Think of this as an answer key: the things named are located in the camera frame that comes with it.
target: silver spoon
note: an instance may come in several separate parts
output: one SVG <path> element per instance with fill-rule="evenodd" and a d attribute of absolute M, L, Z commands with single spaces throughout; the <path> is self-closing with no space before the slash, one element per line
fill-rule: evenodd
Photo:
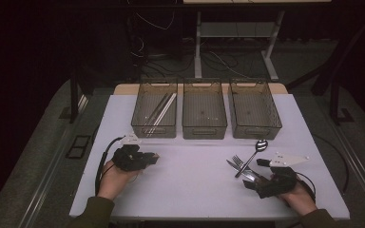
<path fill-rule="evenodd" d="M 238 178 L 242 171 L 244 171 L 245 167 L 247 167 L 247 165 L 251 162 L 251 160 L 254 159 L 254 157 L 256 156 L 256 154 L 258 152 L 264 151 L 266 149 L 266 147 L 268 147 L 268 141 L 266 140 L 258 140 L 256 143 L 256 152 L 253 154 L 253 156 L 251 156 L 251 158 L 240 168 L 239 172 L 236 174 L 236 178 Z"/>

